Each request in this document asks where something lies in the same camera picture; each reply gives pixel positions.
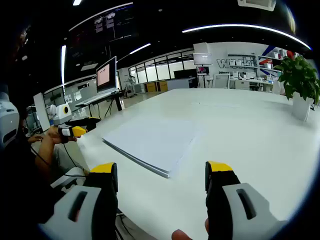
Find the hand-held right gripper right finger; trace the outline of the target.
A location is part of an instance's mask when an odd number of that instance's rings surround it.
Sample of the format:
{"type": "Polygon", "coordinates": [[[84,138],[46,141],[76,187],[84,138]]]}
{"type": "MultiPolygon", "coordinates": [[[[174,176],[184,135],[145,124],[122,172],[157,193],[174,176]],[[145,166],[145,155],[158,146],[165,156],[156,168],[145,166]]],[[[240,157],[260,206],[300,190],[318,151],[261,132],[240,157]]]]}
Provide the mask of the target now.
{"type": "Polygon", "coordinates": [[[240,182],[225,163],[205,163],[205,191],[210,240],[270,240],[287,224],[271,213],[263,195],[240,182]]]}

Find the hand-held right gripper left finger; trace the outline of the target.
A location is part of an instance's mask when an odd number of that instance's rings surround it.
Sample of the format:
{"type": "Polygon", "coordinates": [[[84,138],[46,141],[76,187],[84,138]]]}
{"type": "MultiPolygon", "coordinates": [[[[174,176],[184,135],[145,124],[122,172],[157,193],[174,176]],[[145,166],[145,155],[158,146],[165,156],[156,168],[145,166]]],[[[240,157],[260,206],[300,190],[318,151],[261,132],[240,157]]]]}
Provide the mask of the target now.
{"type": "Polygon", "coordinates": [[[55,205],[53,215],[39,224],[48,240],[114,240],[118,209],[117,164],[94,167],[83,185],[74,186],[55,205]]]}

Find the person's right hand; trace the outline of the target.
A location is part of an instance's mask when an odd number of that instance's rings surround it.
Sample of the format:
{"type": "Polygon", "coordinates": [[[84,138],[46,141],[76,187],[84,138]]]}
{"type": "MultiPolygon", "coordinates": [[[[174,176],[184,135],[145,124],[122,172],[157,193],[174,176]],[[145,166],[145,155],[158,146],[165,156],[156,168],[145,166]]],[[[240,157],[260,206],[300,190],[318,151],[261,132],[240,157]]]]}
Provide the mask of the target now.
{"type": "MultiPolygon", "coordinates": [[[[209,233],[209,219],[207,218],[204,222],[206,232],[209,233]]],[[[171,234],[172,240],[192,240],[184,231],[177,229],[171,234]]]]}

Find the person's left hand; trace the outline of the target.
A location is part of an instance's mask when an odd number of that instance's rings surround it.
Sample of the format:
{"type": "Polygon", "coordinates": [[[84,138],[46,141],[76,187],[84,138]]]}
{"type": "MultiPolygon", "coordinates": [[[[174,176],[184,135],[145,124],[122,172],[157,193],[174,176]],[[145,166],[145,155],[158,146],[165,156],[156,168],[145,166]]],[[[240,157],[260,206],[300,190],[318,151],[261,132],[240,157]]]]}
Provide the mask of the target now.
{"type": "Polygon", "coordinates": [[[76,137],[64,136],[59,133],[59,129],[56,126],[52,126],[44,135],[42,139],[43,144],[56,145],[66,144],[68,142],[76,142],[76,137]]]}

